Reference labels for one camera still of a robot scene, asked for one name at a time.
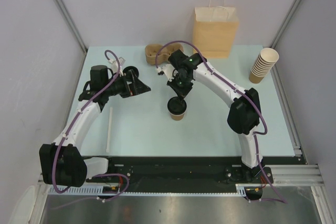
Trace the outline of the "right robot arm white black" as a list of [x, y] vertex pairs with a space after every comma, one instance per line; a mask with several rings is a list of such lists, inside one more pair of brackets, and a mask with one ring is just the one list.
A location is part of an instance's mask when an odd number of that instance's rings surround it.
[[167, 85], [182, 100], [191, 91], [193, 81], [197, 81], [220, 97], [229, 107], [227, 123], [238, 134], [241, 147], [241, 161], [246, 166], [242, 169], [243, 179], [254, 183], [261, 177], [258, 167], [257, 148], [253, 133], [261, 119], [259, 94], [251, 88], [246, 90], [226, 79], [204, 57], [196, 53], [185, 55], [181, 50], [173, 52], [160, 74], [167, 77]]

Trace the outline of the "brown paper coffee cup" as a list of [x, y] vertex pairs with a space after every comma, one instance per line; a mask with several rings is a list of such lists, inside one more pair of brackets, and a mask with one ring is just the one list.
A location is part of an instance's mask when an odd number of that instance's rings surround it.
[[174, 113], [170, 113], [171, 119], [175, 120], [175, 121], [180, 121], [184, 118], [184, 115], [186, 114], [186, 112], [183, 112], [181, 114], [174, 114]]

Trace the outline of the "black coffee cup lid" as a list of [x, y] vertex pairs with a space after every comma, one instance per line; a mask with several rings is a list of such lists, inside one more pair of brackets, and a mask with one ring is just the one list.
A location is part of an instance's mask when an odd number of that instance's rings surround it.
[[172, 97], [167, 103], [167, 109], [171, 114], [181, 115], [186, 112], [187, 103], [184, 99], [179, 97]]

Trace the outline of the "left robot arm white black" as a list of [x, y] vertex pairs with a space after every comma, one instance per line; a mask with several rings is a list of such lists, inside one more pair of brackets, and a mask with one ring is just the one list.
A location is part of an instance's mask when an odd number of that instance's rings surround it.
[[104, 65], [91, 67], [90, 80], [79, 96], [72, 121], [51, 144], [43, 144], [39, 150], [44, 183], [55, 187], [81, 187], [86, 179], [95, 176], [105, 182], [112, 181], [116, 169], [106, 158], [84, 159], [80, 154], [82, 143], [110, 97], [128, 98], [150, 90], [139, 80], [139, 71], [134, 66], [126, 67], [121, 74]]

